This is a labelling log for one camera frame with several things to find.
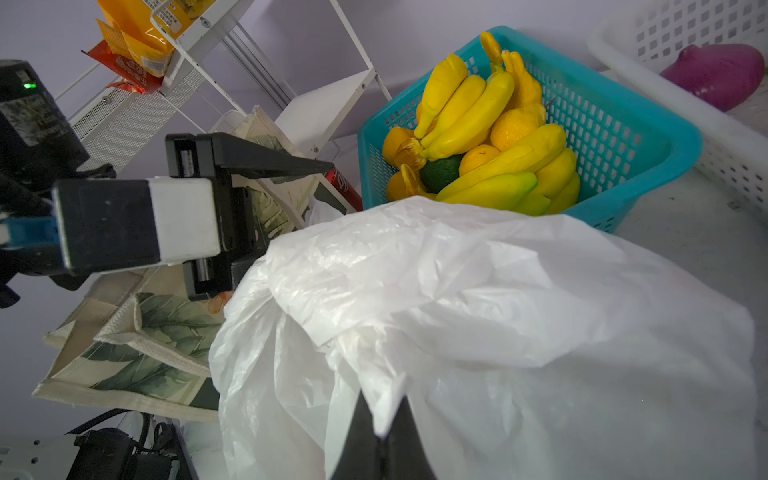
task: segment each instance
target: label sticker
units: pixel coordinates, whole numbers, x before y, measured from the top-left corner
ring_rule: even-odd
[[[40,94],[0,102],[0,112],[29,147],[69,131],[61,113]]]
[[[154,10],[163,3],[162,0],[141,0],[144,4]],[[171,33],[177,34],[181,30],[181,22],[176,18],[176,15],[168,8],[163,8],[157,13],[157,17],[170,29]]]

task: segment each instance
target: chip bag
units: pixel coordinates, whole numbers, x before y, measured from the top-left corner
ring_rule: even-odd
[[[211,0],[177,0],[163,8],[157,15],[163,29],[173,38],[192,25],[193,19],[187,14],[197,15],[201,7],[192,9],[190,4],[210,4]],[[155,77],[165,75],[174,47],[150,22],[152,10],[161,0],[98,0],[107,22],[98,22],[104,40],[117,55],[133,58]]]
[[[100,41],[98,45],[84,53],[123,78],[123,81],[109,84],[110,87],[131,93],[147,94],[156,91],[163,84],[162,79],[150,75],[131,57],[114,53],[106,40]]]

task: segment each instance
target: red snack bag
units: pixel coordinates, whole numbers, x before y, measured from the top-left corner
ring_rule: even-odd
[[[362,212],[362,197],[357,193],[357,190],[349,184],[346,178],[344,178],[338,168],[334,168],[328,172],[326,180],[339,191],[341,196],[344,197],[355,210]]]
[[[113,53],[105,40],[98,42],[91,51],[83,53],[124,79],[124,81],[109,84],[109,87],[117,87],[132,93],[150,94],[163,84],[162,78],[150,75],[132,59]]]

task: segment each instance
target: purple object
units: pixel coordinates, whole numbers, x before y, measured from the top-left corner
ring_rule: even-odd
[[[760,51],[743,44],[689,45],[661,76],[721,111],[755,93],[765,75]]]

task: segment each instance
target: red can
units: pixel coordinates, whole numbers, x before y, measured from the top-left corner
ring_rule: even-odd
[[[346,178],[341,174],[338,168],[334,168],[326,175],[326,179],[336,188],[339,193],[349,202],[353,208],[362,212],[362,197],[349,184]]]

